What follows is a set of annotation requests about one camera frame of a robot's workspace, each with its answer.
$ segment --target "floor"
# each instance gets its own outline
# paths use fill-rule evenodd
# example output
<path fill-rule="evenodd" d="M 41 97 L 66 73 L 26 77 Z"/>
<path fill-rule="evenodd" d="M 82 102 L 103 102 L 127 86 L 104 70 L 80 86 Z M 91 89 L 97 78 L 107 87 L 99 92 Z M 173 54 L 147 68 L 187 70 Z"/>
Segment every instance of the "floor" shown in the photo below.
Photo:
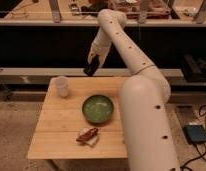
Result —
<path fill-rule="evenodd" d="M 52 171 L 42 160 L 28 160 L 27 152 L 32 134 L 43 104 L 45 92 L 18 92 L 7 100 L 0 91 L 0 171 Z M 170 115 L 180 163 L 197 156 L 197 152 L 187 144 L 180 123 L 175 115 Z M 68 171 L 129 171 L 126 159 L 112 160 L 59 160 L 55 161 Z M 198 171 L 206 171 L 206 162 L 198 160 L 189 165 Z"/>

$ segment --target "table leg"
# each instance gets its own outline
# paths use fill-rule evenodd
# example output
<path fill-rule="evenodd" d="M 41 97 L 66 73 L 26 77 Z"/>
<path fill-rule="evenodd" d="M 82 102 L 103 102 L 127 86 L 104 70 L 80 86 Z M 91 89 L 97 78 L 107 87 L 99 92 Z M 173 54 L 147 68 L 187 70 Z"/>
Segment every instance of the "table leg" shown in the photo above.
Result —
<path fill-rule="evenodd" d="M 45 160 L 54 171 L 63 171 L 60 169 L 52 159 Z"/>

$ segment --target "bowl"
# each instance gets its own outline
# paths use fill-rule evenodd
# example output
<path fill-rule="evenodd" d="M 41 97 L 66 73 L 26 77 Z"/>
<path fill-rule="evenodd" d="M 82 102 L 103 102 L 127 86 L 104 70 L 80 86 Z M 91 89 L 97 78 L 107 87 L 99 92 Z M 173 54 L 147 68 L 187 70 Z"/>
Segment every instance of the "bowl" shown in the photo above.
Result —
<path fill-rule="evenodd" d="M 107 96 L 93 95 L 85 100 L 82 111 L 89 122 L 104 123 L 111 118 L 114 105 Z"/>

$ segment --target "brown object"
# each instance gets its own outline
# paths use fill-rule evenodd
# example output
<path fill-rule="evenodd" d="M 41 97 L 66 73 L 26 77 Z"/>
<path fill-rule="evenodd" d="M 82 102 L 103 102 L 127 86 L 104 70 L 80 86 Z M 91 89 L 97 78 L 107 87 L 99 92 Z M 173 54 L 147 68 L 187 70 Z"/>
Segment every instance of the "brown object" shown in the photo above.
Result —
<path fill-rule="evenodd" d="M 98 3 L 99 1 L 102 1 L 102 0 L 88 0 L 88 2 L 89 2 L 90 4 L 96 4 L 96 3 Z"/>
<path fill-rule="evenodd" d="M 90 140 L 93 136 L 97 135 L 98 128 L 92 128 L 85 134 L 79 136 L 76 141 L 85 143 L 86 141 Z"/>

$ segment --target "black object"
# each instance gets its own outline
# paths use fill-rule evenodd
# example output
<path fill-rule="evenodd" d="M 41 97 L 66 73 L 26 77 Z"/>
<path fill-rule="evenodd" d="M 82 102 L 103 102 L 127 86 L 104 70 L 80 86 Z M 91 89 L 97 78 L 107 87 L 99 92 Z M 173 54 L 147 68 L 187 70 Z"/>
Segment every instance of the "black object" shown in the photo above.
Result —
<path fill-rule="evenodd" d="M 5 17 L 22 0 L 0 0 L 0 18 Z"/>
<path fill-rule="evenodd" d="M 97 17 L 98 12 L 100 12 L 102 9 L 107 9 L 108 4 L 104 1 L 99 1 L 98 3 L 95 3 L 91 5 L 90 7 L 82 6 L 81 11 L 83 15 L 92 15 Z"/>
<path fill-rule="evenodd" d="M 188 82 L 206 82 L 206 58 L 187 54 L 183 57 L 181 69 Z"/>
<path fill-rule="evenodd" d="M 90 64 L 88 64 L 85 69 L 83 70 L 83 72 L 88 75 L 89 77 L 92 77 L 94 75 L 94 73 L 96 72 L 96 70 L 98 69 L 100 65 L 100 61 L 99 61 L 99 55 L 96 55 L 95 57 L 93 57 L 92 61 Z"/>
<path fill-rule="evenodd" d="M 189 144 L 206 142 L 206 131 L 202 125 L 186 125 L 183 131 Z"/>

